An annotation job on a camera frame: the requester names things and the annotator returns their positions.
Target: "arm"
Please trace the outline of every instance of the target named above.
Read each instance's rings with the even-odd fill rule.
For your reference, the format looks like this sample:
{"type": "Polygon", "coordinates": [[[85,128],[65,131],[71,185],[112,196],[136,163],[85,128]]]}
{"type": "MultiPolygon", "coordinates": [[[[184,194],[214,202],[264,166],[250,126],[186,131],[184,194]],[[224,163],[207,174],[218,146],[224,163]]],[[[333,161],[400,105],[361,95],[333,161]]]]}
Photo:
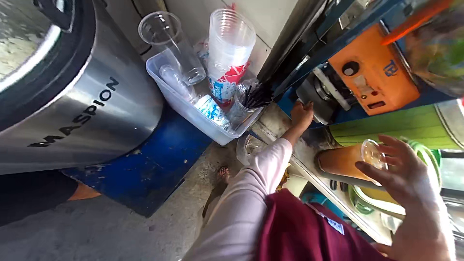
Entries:
{"type": "Polygon", "coordinates": [[[455,260],[454,238],[446,206],[438,184],[427,174],[427,166],[406,143],[379,136],[380,151],[388,154],[389,170],[379,170],[365,162],[356,167],[377,180],[406,210],[406,217],[393,237],[391,247],[378,249],[398,261],[455,260]]]}
{"type": "Polygon", "coordinates": [[[292,146],[312,121],[312,105],[297,103],[293,125],[231,179],[198,239],[182,259],[252,260],[266,214],[265,199],[274,193],[292,154],[292,146]]]}

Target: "black pants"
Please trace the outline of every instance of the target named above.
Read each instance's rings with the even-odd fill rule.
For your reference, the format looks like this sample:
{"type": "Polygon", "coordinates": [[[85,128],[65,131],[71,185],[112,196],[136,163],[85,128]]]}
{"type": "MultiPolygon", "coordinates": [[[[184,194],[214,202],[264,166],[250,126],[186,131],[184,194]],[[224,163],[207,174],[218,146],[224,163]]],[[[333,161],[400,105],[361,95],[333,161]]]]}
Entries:
{"type": "Polygon", "coordinates": [[[58,170],[0,175],[0,226],[56,207],[77,185],[58,170]]]}

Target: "dark knob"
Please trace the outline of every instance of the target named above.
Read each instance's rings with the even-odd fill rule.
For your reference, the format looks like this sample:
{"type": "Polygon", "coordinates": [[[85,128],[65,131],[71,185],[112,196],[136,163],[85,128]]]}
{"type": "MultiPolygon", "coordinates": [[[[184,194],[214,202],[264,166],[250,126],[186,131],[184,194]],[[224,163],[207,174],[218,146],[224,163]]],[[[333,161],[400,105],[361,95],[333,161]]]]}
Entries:
{"type": "Polygon", "coordinates": [[[346,76],[353,76],[359,72],[359,64],[357,62],[347,62],[342,67],[342,72],[346,76]]]}

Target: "bare foot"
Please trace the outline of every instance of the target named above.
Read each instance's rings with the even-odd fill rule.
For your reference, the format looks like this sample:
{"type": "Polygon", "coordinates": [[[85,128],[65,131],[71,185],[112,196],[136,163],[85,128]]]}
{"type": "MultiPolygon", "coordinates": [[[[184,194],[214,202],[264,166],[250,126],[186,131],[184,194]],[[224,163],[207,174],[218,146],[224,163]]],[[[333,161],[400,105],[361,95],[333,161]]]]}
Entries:
{"type": "Polygon", "coordinates": [[[100,195],[101,194],[96,192],[93,188],[87,185],[84,185],[82,183],[79,183],[76,191],[68,200],[81,200],[81,199],[97,197],[100,195]]]}
{"type": "Polygon", "coordinates": [[[219,168],[218,174],[216,176],[216,183],[224,182],[226,184],[229,184],[229,178],[229,168],[227,166],[219,168]]]}

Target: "pink sleeve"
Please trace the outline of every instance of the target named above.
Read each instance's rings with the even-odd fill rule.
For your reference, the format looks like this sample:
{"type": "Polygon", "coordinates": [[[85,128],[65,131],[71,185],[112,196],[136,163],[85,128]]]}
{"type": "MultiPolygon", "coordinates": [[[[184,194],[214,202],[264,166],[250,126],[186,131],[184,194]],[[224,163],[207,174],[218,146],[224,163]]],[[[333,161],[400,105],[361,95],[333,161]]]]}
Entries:
{"type": "Polygon", "coordinates": [[[280,138],[252,158],[227,186],[183,261],[252,260],[267,207],[292,154],[280,138]]]}

